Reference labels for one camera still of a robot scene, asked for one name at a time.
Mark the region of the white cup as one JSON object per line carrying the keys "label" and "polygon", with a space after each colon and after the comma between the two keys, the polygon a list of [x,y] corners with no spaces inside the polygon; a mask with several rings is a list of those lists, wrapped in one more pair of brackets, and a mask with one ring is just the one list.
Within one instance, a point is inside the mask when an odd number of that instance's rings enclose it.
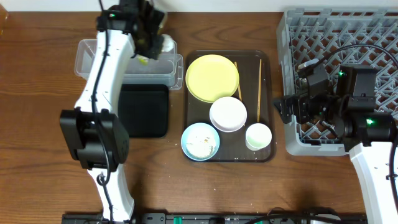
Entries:
{"label": "white cup", "polygon": [[262,123],[250,125],[245,134],[246,147],[252,151],[258,151],[267,147],[272,141],[270,128]]}

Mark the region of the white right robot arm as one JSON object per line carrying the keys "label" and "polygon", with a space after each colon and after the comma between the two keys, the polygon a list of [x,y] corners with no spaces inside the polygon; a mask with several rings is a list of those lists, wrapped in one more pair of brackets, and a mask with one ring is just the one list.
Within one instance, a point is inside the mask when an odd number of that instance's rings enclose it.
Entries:
{"label": "white right robot arm", "polygon": [[285,124],[314,119],[334,126],[359,178],[369,223],[397,223],[397,127],[389,113],[377,112],[377,70],[369,65],[340,66],[336,86],[317,59],[298,68],[301,90],[274,101]]}

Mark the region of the pink bowl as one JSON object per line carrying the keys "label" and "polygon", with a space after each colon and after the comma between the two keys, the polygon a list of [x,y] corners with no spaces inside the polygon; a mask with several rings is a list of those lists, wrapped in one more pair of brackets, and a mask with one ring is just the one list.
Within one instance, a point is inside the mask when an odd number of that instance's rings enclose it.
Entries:
{"label": "pink bowl", "polygon": [[239,99],[230,96],[216,100],[209,112],[212,125],[225,133],[232,133],[242,128],[247,116],[245,105]]}

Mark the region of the rice leftovers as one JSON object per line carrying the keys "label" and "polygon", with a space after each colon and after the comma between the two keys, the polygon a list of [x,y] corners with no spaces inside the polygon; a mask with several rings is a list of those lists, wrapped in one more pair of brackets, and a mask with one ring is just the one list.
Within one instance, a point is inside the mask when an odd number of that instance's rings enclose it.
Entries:
{"label": "rice leftovers", "polygon": [[188,135],[186,148],[189,154],[196,159],[209,158],[217,143],[211,132],[192,132]]}

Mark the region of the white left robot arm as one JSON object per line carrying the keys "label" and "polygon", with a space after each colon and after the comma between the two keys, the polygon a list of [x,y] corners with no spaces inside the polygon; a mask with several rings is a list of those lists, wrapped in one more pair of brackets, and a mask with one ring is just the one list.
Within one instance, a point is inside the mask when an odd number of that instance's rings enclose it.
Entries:
{"label": "white left robot arm", "polygon": [[118,118],[118,103],[129,61],[157,59],[167,14],[145,0],[119,1],[96,19],[96,52],[89,79],[72,110],[62,110],[60,127],[72,159],[93,178],[103,203],[102,221],[129,223],[134,199],[124,163],[129,135]]}

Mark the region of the white tissue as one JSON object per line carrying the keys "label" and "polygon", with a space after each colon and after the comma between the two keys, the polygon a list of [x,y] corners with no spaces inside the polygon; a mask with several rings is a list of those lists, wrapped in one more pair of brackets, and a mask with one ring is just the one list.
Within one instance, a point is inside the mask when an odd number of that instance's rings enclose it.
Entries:
{"label": "white tissue", "polygon": [[162,44],[162,53],[170,52],[171,50],[173,50],[175,48],[173,38],[171,38],[171,36],[167,34],[162,34],[162,37],[164,38]]}

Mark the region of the green snack wrapper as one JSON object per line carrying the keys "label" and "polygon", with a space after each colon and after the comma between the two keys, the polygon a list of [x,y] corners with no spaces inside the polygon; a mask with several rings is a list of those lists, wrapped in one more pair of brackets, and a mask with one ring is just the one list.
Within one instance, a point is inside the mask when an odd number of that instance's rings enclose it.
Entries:
{"label": "green snack wrapper", "polygon": [[147,58],[145,56],[142,56],[142,55],[138,55],[136,58],[143,65],[147,65],[149,63],[149,60],[150,60],[149,58]]}

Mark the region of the blue bowl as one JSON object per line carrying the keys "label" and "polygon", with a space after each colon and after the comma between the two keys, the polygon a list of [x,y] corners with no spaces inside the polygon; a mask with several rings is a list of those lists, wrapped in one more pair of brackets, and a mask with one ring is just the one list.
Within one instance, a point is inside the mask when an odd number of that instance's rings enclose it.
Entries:
{"label": "blue bowl", "polygon": [[188,126],[181,137],[183,153],[193,161],[210,160],[220,147],[220,137],[216,129],[206,123]]}

